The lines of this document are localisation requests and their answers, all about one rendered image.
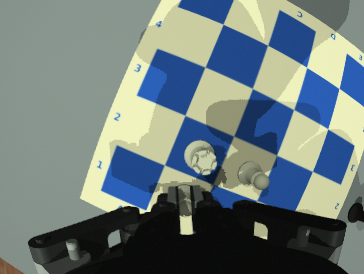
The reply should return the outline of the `white rook chess piece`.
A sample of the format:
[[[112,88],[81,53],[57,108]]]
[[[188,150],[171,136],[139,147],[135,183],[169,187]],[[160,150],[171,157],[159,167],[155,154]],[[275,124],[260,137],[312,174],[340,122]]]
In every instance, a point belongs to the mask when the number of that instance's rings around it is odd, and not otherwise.
[[[217,165],[213,147],[203,140],[191,142],[185,149],[184,157],[187,165],[202,175],[210,174]]]

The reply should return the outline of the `white pawn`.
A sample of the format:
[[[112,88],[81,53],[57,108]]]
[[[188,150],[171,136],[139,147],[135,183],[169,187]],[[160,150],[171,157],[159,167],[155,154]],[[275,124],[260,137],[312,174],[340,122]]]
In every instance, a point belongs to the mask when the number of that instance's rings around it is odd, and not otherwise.
[[[262,172],[260,165],[253,161],[245,162],[240,166],[238,179],[243,185],[253,186],[258,190],[266,189],[270,183],[268,176]]]
[[[189,217],[192,215],[190,185],[182,184],[178,186],[180,216]]]

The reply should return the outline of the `blue and cream chessboard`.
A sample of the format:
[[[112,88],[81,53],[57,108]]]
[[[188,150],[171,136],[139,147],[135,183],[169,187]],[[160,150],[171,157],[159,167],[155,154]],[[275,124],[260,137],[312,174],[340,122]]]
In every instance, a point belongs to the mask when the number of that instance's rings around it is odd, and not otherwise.
[[[190,168],[203,140],[217,166]],[[249,200],[336,219],[364,150],[364,53],[287,0],[162,0],[127,69],[80,199],[150,212],[200,185],[222,208]],[[240,166],[260,165],[265,190]]]

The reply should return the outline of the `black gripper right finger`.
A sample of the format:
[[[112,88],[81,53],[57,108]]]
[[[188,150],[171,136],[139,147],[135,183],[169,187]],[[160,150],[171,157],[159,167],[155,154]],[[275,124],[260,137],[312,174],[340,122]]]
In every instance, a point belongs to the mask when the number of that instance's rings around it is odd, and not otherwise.
[[[222,208],[210,192],[201,191],[200,185],[190,185],[190,196],[193,234],[205,232],[209,244],[258,245],[260,240],[338,264],[347,227],[341,220],[249,200],[234,202],[233,209]],[[267,239],[254,235],[255,222],[267,227]]]

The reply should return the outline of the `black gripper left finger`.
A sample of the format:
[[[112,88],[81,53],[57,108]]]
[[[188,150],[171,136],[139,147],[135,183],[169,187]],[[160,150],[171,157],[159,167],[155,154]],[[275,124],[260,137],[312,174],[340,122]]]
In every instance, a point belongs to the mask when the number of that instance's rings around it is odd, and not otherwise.
[[[124,206],[31,238],[38,274],[65,274],[123,246],[123,256],[170,248],[172,234],[181,234],[178,186],[168,187],[157,202],[150,212]],[[108,236],[116,230],[121,243],[109,249]]]

